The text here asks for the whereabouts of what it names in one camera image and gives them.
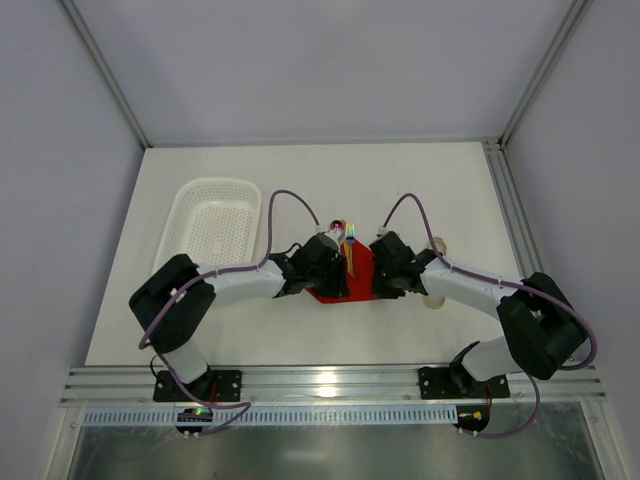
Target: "metal frame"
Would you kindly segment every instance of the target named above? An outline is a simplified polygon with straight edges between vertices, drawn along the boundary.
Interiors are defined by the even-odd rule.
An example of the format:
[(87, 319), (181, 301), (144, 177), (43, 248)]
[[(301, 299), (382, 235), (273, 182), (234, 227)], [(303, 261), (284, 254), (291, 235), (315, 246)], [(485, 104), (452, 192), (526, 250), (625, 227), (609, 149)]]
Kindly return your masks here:
[[(417, 370), (423, 366), (425, 365), (216, 366), (216, 369), (242, 370), (240, 400), (262, 406), (478, 403), (472, 399), (421, 400)], [(508, 375), (507, 380), (511, 397), (494, 399), (494, 403), (535, 401), (531, 382), (526, 375)], [(60, 405), (88, 407), (151, 404), (154, 386), (155, 378), (147, 367), (74, 368), (69, 374)], [(540, 382), (539, 388), (545, 402), (604, 401), (606, 398), (594, 367), (577, 372), (558, 371), (553, 380)]]
[(69, 20), (69, 23), (73, 27), (73, 30), (76, 32), (76, 35), (78, 35), (80, 43), (82, 43), (86, 52), (89, 54), (91, 62), (96, 67), (98, 74), (107, 87), (107, 90), (109, 90), (111, 97), (113, 98), (114, 102), (118, 106), (118, 109), (127, 121), (127, 125), (129, 125), (129, 128), (131, 129), (131, 133), (133, 133), (133, 135), (138, 139), (138, 142), (143, 149), (151, 147), (151, 144), (149, 143), (149, 140), (147, 139), (142, 126), (140, 126), (140, 123), (136, 119), (136, 116), (133, 113), (133, 110), (131, 109), (127, 98), (122, 92), (122, 89), (120, 88), (120, 85), (118, 84), (118, 81), (116, 80), (116, 77), (111, 70), (111, 67), (109, 67), (109, 64), (105, 60), (104, 55), (102, 55), (102, 52), (100, 52), (98, 44), (93, 38), (93, 35), (91, 34), (91, 31), (84, 21), (84, 18), (82, 17), (82, 14), (80, 13), (80, 10), (78, 9), (74, 0), (58, 1), (60, 7), (62, 8), (62, 11), (65, 13), (67, 19)]
[[(500, 138), (481, 139), (518, 268), (524, 276), (534, 271), (544, 271), (544, 265), (509, 165), (507, 148), (592, 1), (573, 0), (511, 114), (504, 133)], [(143, 148), (151, 148), (153, 145), (137, 121), (75, 0), (58, 0), (58, 2), (124, 115), (132, 133), (138, 138)], [(242, 399), (251, 400), (254, 405), (260, 407), (386, 405), (389, 408), (401, 408), (425, 404), (420, 400), (416, 375), (417, 368), (422, 366), (424, 365), (227, 368), (243, 370)], [(508, 381), (512, 389), (511, 398), (496, 399), (495, 402), (530, 403), (534, 401), (531, 384), (525, 375), (509, 375)], [(45, 477), (66, 478), (78, 441), (79, 427), (87, 408), (98, 406), (152, 408), (153, 385), (154, 378), (148, 369), (143, 367), (72, 369), (61, 399), (59, 432)], [(606, 402), (605, 392), (595, 368), (579, 372), (559, 371), (552, 381), (541, 382), (539, 385), (543, 402), (582, 402), (591, 437), (606, 478), (635, 478), (636, 472), (633, 470), (631, 456), (622, 440), (623, 436), (615, 413)], [(473, 401), (442, 400), (426, 403), (450, 405), (473, 403)]]

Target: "black mounting bracket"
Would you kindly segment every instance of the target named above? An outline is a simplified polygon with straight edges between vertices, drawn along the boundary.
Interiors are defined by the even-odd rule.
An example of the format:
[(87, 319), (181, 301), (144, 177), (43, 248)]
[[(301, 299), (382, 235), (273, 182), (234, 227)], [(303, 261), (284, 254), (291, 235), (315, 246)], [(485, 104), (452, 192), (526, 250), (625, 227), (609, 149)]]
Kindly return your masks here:
[(486, 382), (475, 382), (467, 393), (462, 393), (451, 379), (450, 367), (422, 367), (418, 369), (418, 386), (422, 400), (462, 398), (481, 400), (486, 396), (492, 398), (509, 398), (511, 396), (505, 375), (498, 375)]
[[(193, 396), (205, 402), (239, 402), (242, 371), (209, 370), (186, 385)], [(157, 403), (191, 402), (167, 370), (158, 372), (153, 401)]]

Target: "white plastic basket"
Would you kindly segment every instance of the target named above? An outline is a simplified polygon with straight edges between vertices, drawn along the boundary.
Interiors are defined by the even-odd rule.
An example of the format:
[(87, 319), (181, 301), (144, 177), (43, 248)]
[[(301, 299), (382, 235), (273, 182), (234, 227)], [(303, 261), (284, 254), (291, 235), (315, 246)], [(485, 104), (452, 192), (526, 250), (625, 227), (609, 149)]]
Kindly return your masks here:
[(176, 194), (153, 271), (178, 253), (200, 265), (248, 263), (260, 218), (260, 190), (233, 178), (201, 178)]

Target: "red object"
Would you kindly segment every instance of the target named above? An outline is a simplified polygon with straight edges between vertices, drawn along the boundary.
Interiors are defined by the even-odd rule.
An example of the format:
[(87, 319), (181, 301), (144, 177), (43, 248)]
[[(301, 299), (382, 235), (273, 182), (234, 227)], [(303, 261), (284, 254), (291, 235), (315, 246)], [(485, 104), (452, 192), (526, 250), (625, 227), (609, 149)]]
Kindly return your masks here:
[(347, 286), (349, 287), (349, 296), (346, 298), (328, 298), (314, 295), (311, 290), (307, 290), (320, 303), (347, 303), (347, 302), (368, 302), (373, 298), (373, 254), (365, 245), (356, 240), (351, 246), (353, 257), (353, 273), (347, 276)]

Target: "white enclosure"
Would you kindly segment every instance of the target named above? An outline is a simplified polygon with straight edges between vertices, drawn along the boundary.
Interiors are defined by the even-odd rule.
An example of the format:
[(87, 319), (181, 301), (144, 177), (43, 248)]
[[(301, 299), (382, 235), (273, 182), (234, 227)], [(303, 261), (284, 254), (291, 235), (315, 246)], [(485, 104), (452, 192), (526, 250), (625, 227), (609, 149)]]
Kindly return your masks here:
[(568, 0), (77, 0), (153, 145), (499, 136)]
[[(578, 387), (562, 373), (543, 394), (566, 387), (602, 397), (601, 377), (598, 405), (606, 407), (583, 408), (603, 475), (635, 478), (638, 25), (636, 0), (10, 0), (0, 17), (0, 407), (12, 432), (0, 440), (3, 478), (66, 478), (69, 438), (78, 433), (69, 437), (76, 424), (59, 400), (95, 395), (64, 389), (70, 368), (148, 361), (135, 351), (140, 329), (122, 317), (123, 302), (148, 277), (140, 269), (152, 269), (184, 183), (245, 178), (260, 187), (263, 205), (280, 183), (301, 186), (329, 216), (340, 194), (327, 200), (323, 167), (339, 169), (341, 155), (358, 157), (345, 172), (357, 179), (344, 191), (364, 188), (357, 175), (369, 157), (377, 164), (381, 194), (368, 199), (376, 211), (414, 189), (452, 255), (507, 274), (544, 269), (558, 281), (592, 323), (600, 352), (597, 372), (582, 373)], [(427, 141), (437, 143), (410, 143)], [(265, 157), (248, 155), (247, 145), (262, 145)], [(310, 175), (289, 175), (301, 158), (314, 162)], [(377, 224), (351, 194), (346, 210), (371, 237)], [(407, 218), (399, 224), (418, 248)], [(299, 240), (280, 234), (278, 247)], [(417, 318), (423, 305), (414, 303), (403, 314)], [(495, 322), (464, 332), (464, 309), (450, 303), (436, 315), (459, 322), (449, 337), (434, 316), (387, 349), (388, 325), (376, 313), (366, 349), (350, 352), (349, 337), (371, 325), (357, 307), (360, 323), (343, 338), (328, 335), (308, 351), (284, 342), (298, 350), (271, 356), (255, 346), (277, 344), (282, 332), (261, 332), (246, 320), (261, 308), (242, 307), (236, 313), (254, 343), (234, 349), (242, 337), (223, 318), (204, 328), (206, 355), (236, 365), (287, 363), (288, 353), (331, 363), (321, 347), (333, 343), (336, 362), (443, 362), (471, 336), (499, 333)], [(231, 345), (213, 340), (218, 334)], [(430, 334), (420, 357), (418, 338)], [(384, 354), (371, 353), (376, 345)], [(87, 382), (91, 372), (76, 371)], [(82, 383), (75, 378), (67, 387)], [(97, 391), (118, 385), (111, 378)], [(531, 402), (527, 388), (523, 401)], [(35, 460), (25, 461), (27, 449), (38, 450)]]

